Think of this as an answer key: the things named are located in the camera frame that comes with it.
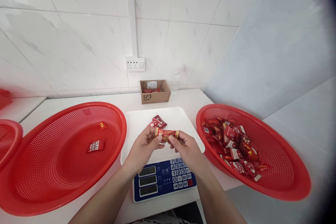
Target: red plastic basket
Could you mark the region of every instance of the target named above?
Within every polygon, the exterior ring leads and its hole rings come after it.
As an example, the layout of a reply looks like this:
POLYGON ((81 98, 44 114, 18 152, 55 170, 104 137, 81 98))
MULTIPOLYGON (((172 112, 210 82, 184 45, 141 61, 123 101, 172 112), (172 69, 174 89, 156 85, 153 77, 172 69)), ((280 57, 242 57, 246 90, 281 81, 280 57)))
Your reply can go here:
POLYGON ((24 137, 0 174, 1 208, 31 216, 76 199, 112 166, 125 137, 125 116, 109 103, 83 103, 53 115, 24 137), (101 121, 107 125, 104 130, 101 121), (86 153, 97 140, 104 149, 86 153))
POLYGON ((280 200, 298 201, 309 194, 310 177, 298 154, 283 137, 258 118, 231 106, 210 104, 197 113, 196 125, 205 145, 205 155, 224 173, 261 193, 280 200), (236 119, 237 124, 242 125, 247 136, 251 138, 251 146, 261 151, 263 161, 272 166, 272 169, 261 173, 262 178, 258 182, 235 172, 211 148, 203 134, 201 121, 203 118, 212 119, 215 116, 236 119))
POLYGON ((17 151, 22 140, 22 127, 12 120, 0 120, 0 172, 17 151))

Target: basket rim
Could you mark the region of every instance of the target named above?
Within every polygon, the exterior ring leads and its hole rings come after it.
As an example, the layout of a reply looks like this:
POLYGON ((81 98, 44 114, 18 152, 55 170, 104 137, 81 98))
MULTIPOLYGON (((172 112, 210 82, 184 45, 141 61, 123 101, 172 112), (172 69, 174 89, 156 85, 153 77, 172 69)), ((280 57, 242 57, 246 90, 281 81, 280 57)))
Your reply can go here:
POLYGON ((307 197, 311 190, 311 181, 310 176, 307 171, 307 168, 299 155, 296 153, 296 151, 290 146, 290 144, 274 129, 272 129, 270 126, 268 126, 266 123, 261 121, 260 119, 252 116, 251 114, 246 113, 243 110, 240 110, 238 108, 224 105, 224 104, 209 104, 204 107, 202 107, 196 116, 196 126, 197 126, 197 132, 202 139, 207 151, 216 159, 217 162, 221 164, 222 167, 224 167, 234 178, 241 181, 245 185, 253 188, 256 191, 259 191, 263 194, 266 194, 270 197, 277 198, 280 200, 285 201, 299 201, 307 197), (205 135, 203 134, 202 127, 201 127, 201 115, 208 109, 226 109, 230 110, 232 112, 241 114, 242 116, 245 116, 246 118, 250 119, 251 121, 258 124, 258 126, 262 127, 264 130, 266 130, 270 135, 276 139, 278 144, 282 147, 283 151, 288 156, 288 159, 290 160, 293 169, 294 169, 294 182, 292 186, 284 191, 279 190, 272 190, 263 186, 260 186, 257 182, 253 182, 247 178, 245 178, 243 175, 238 174, 233 169, 228 167, 228 165, 215 153, 215 151, 211 148, 210 144, 208 143, 205 135))
POLYGON ((68 204, 69 202, 77 199, 79 196, 87 192, 90 188, 92 188, 110 169, 110 167, 114 164, 117 157, 120 154, 121 148, 124 145, 125 138, 126 138, 126 132, 127 132, 127 125, 126 125, 126 118, 123 114, 123 112, 116 107, 113 104, 106 103, 106 102, 100 102, 100 101, 94 101, 94 102, 87 102, 87 103, 81 103, 74 106, 71 106, 69 108, 66 108, 40 124, 38 124, 35 128, 33 128, 24 138, 23 138, 23 144, 20 146, 19 151, 15 154, 15 157, 10 161, 9 165, 3 170, 2 173, 0 173, 0 192, 2 194, 2 197, 0 197, 0 207, 6 211, 7 213, 10 213, 12 215, 16 216, 34 216, 39 214, 44 214, 50 211, 53 211, 57 208, 60 208, 61 206, 64 206, 68 204), (81 187, 77 188, 73 192, 64 195, 61 198, 44 202, 44 203, 30 203, 26 200, 22 201, 13 201, 12 200, 12 192, 11 190, 5 190, 1 188, 8 188, 8 183, 10 182, 10 176, 11 176, 11 168, 15 164, 18 156, 25 150, 25 148, 28 146, 28 144, 50 123, 57 120, 58 118, 72 112, 78 109, 82 109, 85 107, 92 107, 92 106, 103 106, 108 107, 110 109, 113 109, 116 111, 121 119, 122 127, 120 129, 121 131, 121 137, 120 141, 114 150, 113 154, 110 156, 110 158, 106 161, 104 166, 101 168, 101 170, 92 177, 88 182, 86 182, 81 187))
POLYGON ((4 157, 0 160, 0 172, 1 172, 5 168, 5 166, 9 163, 11 158, 14 156, 16 150, 19 148, 22 142, 23 129, 19 123, 8 119, 0 119, 0 125, 7 125, 11 127, 14 130, 15 134, 12 145, 10 146, 9 150, 4 155, 4 157))

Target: right hand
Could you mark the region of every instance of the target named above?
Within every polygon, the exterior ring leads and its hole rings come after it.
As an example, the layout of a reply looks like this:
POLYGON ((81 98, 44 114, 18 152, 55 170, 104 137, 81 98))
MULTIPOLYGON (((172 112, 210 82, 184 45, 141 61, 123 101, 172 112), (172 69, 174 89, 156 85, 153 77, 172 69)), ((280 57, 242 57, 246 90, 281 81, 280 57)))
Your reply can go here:
POLYGON ((193 173, 198 175, 200 172, 208 169, 208 165, 203 158, 203 154, 199 149, 195 138, 180 131, 178 139, 172 135, 170 135, 168 139, 170 148, 175 148, 175 152, 180 153, 183 161, 193 173))

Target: power socket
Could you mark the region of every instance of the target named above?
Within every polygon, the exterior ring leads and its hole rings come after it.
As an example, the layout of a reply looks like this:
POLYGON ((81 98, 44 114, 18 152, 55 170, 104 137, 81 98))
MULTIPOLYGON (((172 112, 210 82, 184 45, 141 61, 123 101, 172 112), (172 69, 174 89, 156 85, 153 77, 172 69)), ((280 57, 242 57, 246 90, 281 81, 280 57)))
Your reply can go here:
POLYGON ((126 57, 126 67, 128 72, 144 72, 145 58, 126 57))

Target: white countertop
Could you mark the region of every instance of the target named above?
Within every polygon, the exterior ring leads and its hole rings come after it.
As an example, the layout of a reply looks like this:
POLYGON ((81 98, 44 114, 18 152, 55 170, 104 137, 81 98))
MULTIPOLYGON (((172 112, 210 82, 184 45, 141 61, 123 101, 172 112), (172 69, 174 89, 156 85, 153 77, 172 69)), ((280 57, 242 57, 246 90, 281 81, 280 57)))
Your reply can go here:
MULTIPOLYGON (((182 107, 195 128, 197 112, 203 106, 213 103, 200 89, 179 90, 177 93, 171 94, 170 100, 167 103, 144 105, 141 104, 140 93, 51 99, 44 101, 21 123, 23 127, 23 134, 26 135, 43 120, 63 109, 74 106, 76 104, 93 101, 112 103, 113 105, 120 108, 123 113, 134 110, 182 107)), ((229 190, 242 185, 242 183, 238 180, 235 180, 218 170, 207 158, 205 159, 224 190, 229 190)), ((92 188, 90 188, 87 192, 74 201, 54 211, 32 217, 17 217, 9 215, 3 210, 0 210, 0 220, 2 223, 15 224, 68 223, 68 221, 75 215, 82 205, 84 205, 84 203, 87 202, 90 197, 106 183, 106 181, 118 170, 120 166, 119 155, 108 172, 92 188)), ((132 197, 132 187, 130 187, 115 223, 129 223, 181 205, 188 204, 193 201, 197 201, 199 204, 199 198, 200 196, 198 194, 197 187, 194 187, 188 190, 135 204, 132 197)))
POLYGON ((0 110, 0 119, 22 122, 46 97, 14 98, 13 102, 0 110))

